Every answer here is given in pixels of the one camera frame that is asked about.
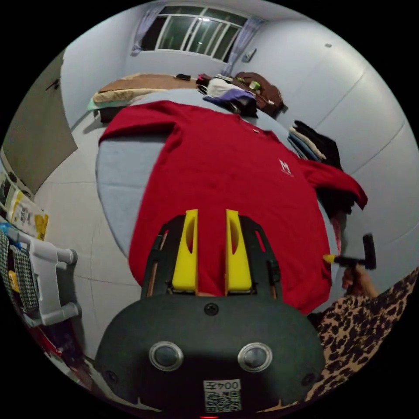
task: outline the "white plastic chair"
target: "white plastic chair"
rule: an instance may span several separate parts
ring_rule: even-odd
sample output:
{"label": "white plastic chair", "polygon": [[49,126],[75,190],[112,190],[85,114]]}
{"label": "white plastic chair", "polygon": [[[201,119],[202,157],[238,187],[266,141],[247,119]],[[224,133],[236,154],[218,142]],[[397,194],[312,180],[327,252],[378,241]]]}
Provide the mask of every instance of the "white plastic chair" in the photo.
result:
{"label": "white plastic chair", "polygon": [[77,253],[72,249],[60,249],[52,243],[38,240],[13,228],[7,235],[14,242],[25,243],[31,261],[32,278],[38,296],[39,313],[35,316],[24,314],[29,326],[49,326],[62,322],[81,313],[77,303],[69,302],[61,306],[58,290],[56,266],[58,262],[69,265],[77,263]]}

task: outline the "handheld tool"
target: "handheld tool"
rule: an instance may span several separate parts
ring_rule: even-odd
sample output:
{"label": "handheld tool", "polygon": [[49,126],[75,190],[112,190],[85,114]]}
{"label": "handheld tool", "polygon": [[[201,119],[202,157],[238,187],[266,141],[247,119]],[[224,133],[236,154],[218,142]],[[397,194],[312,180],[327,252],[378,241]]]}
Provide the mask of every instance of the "handheld tool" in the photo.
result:
{"label": "handheld tool", "polygon": [[161,228],[145,298],[112,320],[95,368],[117,396],[158,409],[160,418],[243,418],[304,399],[324,368],[323,349],[309,320],[283,302],[262,227],[226,211],[221,297],[196,296],[198,227],[191,210]]}
{"label": "handheld tool", "polygon": [[[377,259],[375,257],[375,246],[374,239],[371,233],[368,233],[362,237],[364,243],[365,258],[348,258],[346,256],[336,256],[334,254],[326,254],[323,259],[328,263],[337,263],[339,266],[350,268],[352,270],[352,276],[356,278],[356,266],[363,265],[365,269],[374,270],[377,267]],[[353,285],[348,287],[346,295],[352,293]]]}

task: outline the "leopard print clothing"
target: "leopard print clothing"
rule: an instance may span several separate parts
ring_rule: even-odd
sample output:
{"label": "leopard print clothing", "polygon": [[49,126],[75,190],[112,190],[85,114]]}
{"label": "leopard print clothing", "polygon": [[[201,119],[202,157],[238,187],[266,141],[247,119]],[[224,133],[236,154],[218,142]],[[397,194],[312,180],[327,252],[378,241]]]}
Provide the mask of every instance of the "leopard print clothing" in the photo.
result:
{"label": "leopard print clothing", "polygon": [[[305,402],[344,383],[373,357],[402,316],[418,279],[419,267],[377,298],[346,296],[325,310],[317,331],[326,365]],[[265,412],[297,404],[280,403]]]}

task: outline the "checkered fabric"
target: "checkered fabric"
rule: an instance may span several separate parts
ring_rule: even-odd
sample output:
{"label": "checkered fabric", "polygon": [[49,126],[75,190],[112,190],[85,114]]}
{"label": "checkered fabric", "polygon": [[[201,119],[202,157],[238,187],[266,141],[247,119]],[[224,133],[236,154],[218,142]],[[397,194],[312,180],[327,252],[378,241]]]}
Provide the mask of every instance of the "checkered fabric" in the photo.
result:
{"label": "checkered fabric", "polygon": [[9,280],[9,268],[8,268],[8,255],[9,255],[9,239],[0,231],[0,275],[4,283],[4,287],[6,288],[7,294],[12,301],[13,307],[16,312],[21,315],[21,311],[19,310],[19,306],[16,303],[16,300],[13,295],[13,290],[10,285]]}
{"label": "checkered fabric", "polygon": [[24,313],[31,313],[39,308],[38,296],[32,278],[31,260],[25,251],[15,246],[10,246],[10,249],[13,252],[14,270],[23,304],[22,309]]}

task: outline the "yellow tip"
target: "yellow tip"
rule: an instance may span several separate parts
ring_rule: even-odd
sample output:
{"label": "yellow tip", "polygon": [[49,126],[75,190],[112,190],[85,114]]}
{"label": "yellow tip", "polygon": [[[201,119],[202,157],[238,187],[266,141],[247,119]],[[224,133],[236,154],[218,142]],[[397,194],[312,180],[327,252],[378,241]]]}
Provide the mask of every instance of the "yellow tip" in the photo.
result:
{"label": "yellow tip", "polygon": [[326,254],[323,256],[323,259],[327,262],[327,263],[333,263],[335,261],[335,255],[333,254]]}

